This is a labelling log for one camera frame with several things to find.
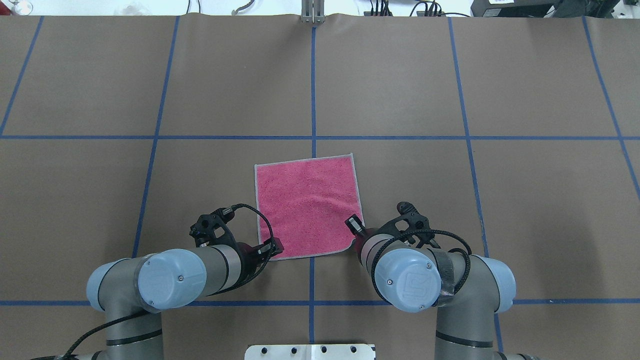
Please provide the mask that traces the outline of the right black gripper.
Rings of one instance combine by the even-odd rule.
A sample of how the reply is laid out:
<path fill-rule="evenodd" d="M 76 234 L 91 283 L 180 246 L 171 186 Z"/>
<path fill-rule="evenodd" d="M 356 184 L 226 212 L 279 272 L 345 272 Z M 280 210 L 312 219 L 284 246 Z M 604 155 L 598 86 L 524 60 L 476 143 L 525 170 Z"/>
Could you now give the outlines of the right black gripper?
<path fill-rule="evenodd" d="M 365 228 L 357 214 L 352 214 L 345 220 L 345 225 L 354 239 L 354 250 L 359 264 L 367 265 L 370 251 L 381 242 L 379 228 Z"/>

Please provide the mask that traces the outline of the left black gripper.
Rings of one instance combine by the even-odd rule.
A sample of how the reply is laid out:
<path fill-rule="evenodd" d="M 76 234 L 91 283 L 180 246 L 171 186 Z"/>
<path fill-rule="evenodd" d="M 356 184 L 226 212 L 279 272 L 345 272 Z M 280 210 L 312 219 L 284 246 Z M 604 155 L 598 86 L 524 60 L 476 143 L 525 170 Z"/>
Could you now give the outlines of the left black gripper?
<path fill-rule="evenodd" d="M 257 276 L 260 268 L 265 264 L 266 258 L 280 255 L 284 251 L 280 239 L 268 239 L 258 246 L 250 246 L 247 243 L 237 243 L 237 253 L 240 259 L 239 281 L 248 281 Z"/>

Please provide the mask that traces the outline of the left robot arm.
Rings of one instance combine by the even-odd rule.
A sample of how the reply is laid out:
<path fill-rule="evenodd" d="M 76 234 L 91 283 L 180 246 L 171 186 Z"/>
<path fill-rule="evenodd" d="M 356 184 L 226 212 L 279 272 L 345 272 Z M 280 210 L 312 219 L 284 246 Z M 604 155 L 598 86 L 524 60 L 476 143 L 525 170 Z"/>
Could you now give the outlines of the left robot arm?
<path fill-rule="evenodd" d="M 162 312 L 198 298 L 238 289 L 284 250 L 272 238 L 258 246 L 209 244 L 119 259 L 99 266 L 86 285 L 103 325 L 88 331 L 55 360 L 162 360 Z"/>

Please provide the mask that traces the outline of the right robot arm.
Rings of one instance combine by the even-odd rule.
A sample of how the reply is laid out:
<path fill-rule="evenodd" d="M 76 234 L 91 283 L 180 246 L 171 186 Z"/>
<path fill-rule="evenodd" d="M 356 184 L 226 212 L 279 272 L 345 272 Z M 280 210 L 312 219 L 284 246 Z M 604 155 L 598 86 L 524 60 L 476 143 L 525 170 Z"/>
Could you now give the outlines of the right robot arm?
<path fill-rule="evenodd" d="M 406 313 L 437 310 L 436 360 L 535 358 L 494 349 L 495 315 L 512 307 L 517 292 L 508 265 L 473 254 L 466 240 L 431 228 L 413 208 L 378 228 L 356 214 L 345 225 L 381 300 Z"/>

